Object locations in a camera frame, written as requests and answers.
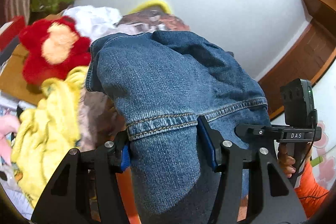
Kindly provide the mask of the right hand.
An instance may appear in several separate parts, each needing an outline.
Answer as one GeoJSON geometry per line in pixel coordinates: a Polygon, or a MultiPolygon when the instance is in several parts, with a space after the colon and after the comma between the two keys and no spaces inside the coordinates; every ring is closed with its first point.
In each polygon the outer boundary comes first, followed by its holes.
{"type": "MultiPolygon", "coordinates": [[[[312,148],[310,147],[310,143],[306,145],[305,152],[307,153],[305,157],[305,172],[307,172],[308,178],[311,178],[315,181],[310,164],[310,157],[312,154],[312,148]]],[[[295,159],[288,155],[285,143],[279,144],[277,158],[277,161],[282,171],[286,174],[287,178],[291,178],[292,174],[294,174],[295,171],[295,167],[293,166],[295,163],[295,159]]]]}

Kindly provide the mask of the orange sleeved right forearm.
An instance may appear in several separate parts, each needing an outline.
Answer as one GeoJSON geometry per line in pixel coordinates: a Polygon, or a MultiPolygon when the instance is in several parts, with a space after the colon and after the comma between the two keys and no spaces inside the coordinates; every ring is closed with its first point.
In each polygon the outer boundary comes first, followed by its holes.
{"type": "Polygon", "coordinates": [[[295,192],[302,204],[306,217],[312,217],[321,207],[329,191],[320,186],[313,175],[311,163],[307,161],[301,176],[300,185],[295,192]]]}

